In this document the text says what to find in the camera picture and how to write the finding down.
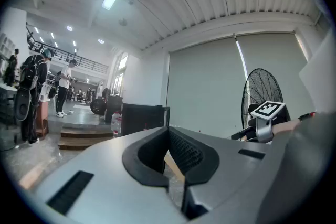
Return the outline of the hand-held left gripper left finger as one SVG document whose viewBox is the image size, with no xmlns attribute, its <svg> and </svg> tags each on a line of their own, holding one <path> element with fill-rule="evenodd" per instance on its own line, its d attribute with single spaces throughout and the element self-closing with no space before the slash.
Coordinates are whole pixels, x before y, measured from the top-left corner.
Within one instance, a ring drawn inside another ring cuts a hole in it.
<svg viewBox="0 0 336 224">
<path fill-rule="evenodd" d="M 95 144 L 49 174 L 35 194 L 53 223 L 186 223 L 164 187 L 144 186 L 122 164 L 124 150 L 158 128 Z M 47 203 L 76 172 L 93 174 L 63 215 Z"/>
</svg>

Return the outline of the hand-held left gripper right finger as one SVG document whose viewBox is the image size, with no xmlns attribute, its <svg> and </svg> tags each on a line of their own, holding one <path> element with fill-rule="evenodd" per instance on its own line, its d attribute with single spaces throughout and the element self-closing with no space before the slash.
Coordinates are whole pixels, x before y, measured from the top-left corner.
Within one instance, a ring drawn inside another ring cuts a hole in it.
<svg viewBox="0 0 336 224">
<path fill-rule="evenodd" d="M 185 175 L 182 206 L 169 220 L 256 220 L 279 169 L 286 136 L 240 142 L 170 127 L 169 151 Z"/>
</svg>

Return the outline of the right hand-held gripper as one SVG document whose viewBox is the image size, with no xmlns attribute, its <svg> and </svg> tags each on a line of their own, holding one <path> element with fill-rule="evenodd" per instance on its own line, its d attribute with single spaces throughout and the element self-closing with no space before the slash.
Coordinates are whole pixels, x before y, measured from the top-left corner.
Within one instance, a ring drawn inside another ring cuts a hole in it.
<svg viewBox="0 0 336 224">
<path fill-rule="evenodd" d="M 231 140 L 246 138 L 248 142 L 269 143 L 274 138 L 272 127 L 277 124 L 290 121 L 290 116 L 285 103 L 266 101 L 257 107 L 257 104 L 249 106 L 246 127 L 232 135 Z"/>
</svg>

